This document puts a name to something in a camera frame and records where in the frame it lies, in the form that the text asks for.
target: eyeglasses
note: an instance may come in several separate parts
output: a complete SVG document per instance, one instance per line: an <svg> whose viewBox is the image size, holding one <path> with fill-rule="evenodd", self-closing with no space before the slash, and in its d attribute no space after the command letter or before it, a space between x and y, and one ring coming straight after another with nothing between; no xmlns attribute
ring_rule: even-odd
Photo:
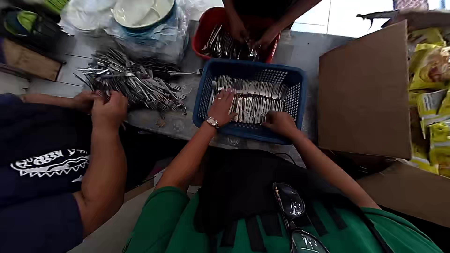
<svg viewBox="0 0 450 253"><path fill-rule="evenodd" d="M297 191L285 183L274 183L272 189L281 209L286 230L291 232L291 253L329 253L315 236L298 228L294 219L305 213L305 203Z"/></svg>

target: green shirt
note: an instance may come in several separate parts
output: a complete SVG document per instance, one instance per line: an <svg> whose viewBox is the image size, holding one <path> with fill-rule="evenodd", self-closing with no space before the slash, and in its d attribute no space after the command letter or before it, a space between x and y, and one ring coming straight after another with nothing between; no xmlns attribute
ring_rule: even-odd
<svg viewBox="0 0 450 253"><path fill-rule="evenodd" d="M186 193L175 187L163 187L154 191L146 201L123 251L127 253L208 252L208 236L198 233L194 228L194 215L198 203L198 194L189 200ZM347 228L339 230L320 203L315 203L313 208L325 225L327 234L319 237L313 226L302 229L315 235L330 253L383 252L379 242L354 213L336 208L347 224ZM394 252L442 252L428 236L407 220L379 209L362 208L362 210ZM283 237L267 236L260 218L258 216L256 218L267 252L289 253L289 236L284 226L282 226ZM217 237L218 242L221 241L221 237L222 233ZM217 247L218 253L252 252L245 220L238 221L233 248L220 247L220 243L217 243Z"/></svg>

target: wristwatch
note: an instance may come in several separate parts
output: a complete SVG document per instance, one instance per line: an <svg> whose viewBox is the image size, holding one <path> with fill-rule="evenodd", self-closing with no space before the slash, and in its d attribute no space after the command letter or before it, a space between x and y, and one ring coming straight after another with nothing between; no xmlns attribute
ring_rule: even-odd
<svg viewBox="0 0 450 253"><path fill-rule="evenodd" d="M216 129L219 129L219 123L213 117L209 117L206 120L206 122L208 122L208 124L210 124L211 126L215 127Z"/></svg>

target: brown cardboard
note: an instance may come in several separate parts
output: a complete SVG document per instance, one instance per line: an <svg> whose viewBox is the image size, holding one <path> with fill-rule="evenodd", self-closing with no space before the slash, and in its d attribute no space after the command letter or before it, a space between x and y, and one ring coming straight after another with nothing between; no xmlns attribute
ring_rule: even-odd
<svg viewBox="0 0 450 253"><path fill-rule="evenodd" d="M319 60L319 147L409 159L406 21Z"/></svg>
<svg viewBox="0 0 450 253"><path fill-rule="evenodd" d="M395 162L386 170L358 180L382 206L450 227L450 179Z"/></svg>
<svg viewBox="0 0 450 253"><path fill-rule="evenodd" d="M27 73L56 81L61 63L29 50L10 40L3 41L6 64Z"/></svg>

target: yellow package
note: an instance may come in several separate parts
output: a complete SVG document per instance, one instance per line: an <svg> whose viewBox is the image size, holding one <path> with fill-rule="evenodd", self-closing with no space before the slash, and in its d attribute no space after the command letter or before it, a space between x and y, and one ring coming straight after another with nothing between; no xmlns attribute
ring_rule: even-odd
<svg viewBox="0 0 450 253"><path fill-rule="evenodd" d="M450 177L450 120L430 125L430 162L440 175Z"/></svg>
<svg viewBox="0 0 450 253"><path fill-rule="evenodd" d="M411 32L408 35L408 42L415 44L427 43L438 46L447 46L446 41L442 37L441 31L436 27L430 27Z"/></svg>
<svg viewBox="0 0 450 253"><path fill-rule="evenodd" d="M450 91L447 91L437 114L439 115L450 114Z"/></svg>
<svg viewBox="0 0 450 253"><path fill-rule="evenodd" d="M417 44L410 60L409 71L413 73L410 90L447 87L450 80L450 47L433 44Z"/></svg>
<svg viewBox="0 0 450 253"><path fill-rule="evenodd" d="M417 107L417 98L420 94L432 92L432 90L410 90L408 91L409 107Z"/></svg>
<svg viewBox="0 0 450 253"><path fill-rule="evenodd" d="M409 162L417 168L421 168L423 170L438 174L438 166L433 166L430 164L425 147L421 147L415 143L412 143L411 147L412 157Z"/></svg>
<svg viewBox="0 0 450 253"><path fill-rule="evenodd" d="M447 90L438 90L417 96L417 109L421 119L420 126L424 139L427 137L429 125L450 119L450 114L438 114L446 94Z"/></svg>

